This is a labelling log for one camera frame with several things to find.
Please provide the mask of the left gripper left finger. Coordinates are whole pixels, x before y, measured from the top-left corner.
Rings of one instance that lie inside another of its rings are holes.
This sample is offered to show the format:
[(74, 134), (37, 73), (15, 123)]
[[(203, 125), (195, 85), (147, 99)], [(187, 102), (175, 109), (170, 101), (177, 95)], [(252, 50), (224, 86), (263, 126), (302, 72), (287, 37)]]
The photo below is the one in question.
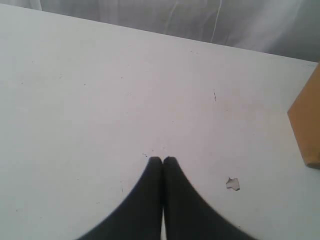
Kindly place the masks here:
[(163, 163), (150, 157), (122, 203), (80, 240), (159, 240), (163, 218)]

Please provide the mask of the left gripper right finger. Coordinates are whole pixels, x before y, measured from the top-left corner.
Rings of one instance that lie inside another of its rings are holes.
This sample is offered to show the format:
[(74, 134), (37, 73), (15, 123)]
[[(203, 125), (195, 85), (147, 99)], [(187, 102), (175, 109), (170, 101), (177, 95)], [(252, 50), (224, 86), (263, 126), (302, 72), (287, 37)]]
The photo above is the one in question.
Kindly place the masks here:
[(251, 240), (197, 193), (177, 159), (163, 161), (164, 221), (168, 240)]

